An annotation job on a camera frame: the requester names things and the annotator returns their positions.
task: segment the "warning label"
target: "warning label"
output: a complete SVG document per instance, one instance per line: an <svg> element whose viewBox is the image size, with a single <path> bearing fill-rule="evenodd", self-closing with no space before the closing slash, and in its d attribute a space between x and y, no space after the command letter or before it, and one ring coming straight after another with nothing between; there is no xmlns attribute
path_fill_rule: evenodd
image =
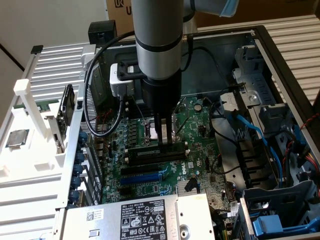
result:
<svg viewBox="0 0 320 240"><path fill-rule="evenodd" d="M165 200L121 206L120 240L166 240Z"/></svg>

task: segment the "green circuit board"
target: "green circuit board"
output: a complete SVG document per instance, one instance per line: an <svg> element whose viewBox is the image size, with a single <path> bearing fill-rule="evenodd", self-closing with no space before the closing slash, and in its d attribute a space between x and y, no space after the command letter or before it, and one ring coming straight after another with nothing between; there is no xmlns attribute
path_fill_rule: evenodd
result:
<svg viewBox="0 0 320 240"><path fill-rule="evenodd" d="M195 111L195 105L201 105L200 112ZM222 197L226 189L223 175L216 175L208 170L214 159L219 155L219 149L214 137L209 137L209 107L203 106L202 99L188 97L184 99L178 113L175 115L173 129L177 131L185 122L184 127L175 136L174 141L187 142L189 154L185 160L176 160L159 163L162 181L145 182L122 186L120 184L121 169L128 168L125 162L125 148L140 148L157 145L156 140L145 139L145 121L151 118L128 119L124 117L115 133L103 140L103 154L101 166L104 173L102 203L114 203L134 198L170 195L177 193L179 182L187 183L190 178L196 177L201 193L206 193L209 204L217 209L229 207L227 197ZM116 142L116 150L112 150L112 157L108 153L108 145ZM130 187L129 195L121 195L119 188Z"/></svg>

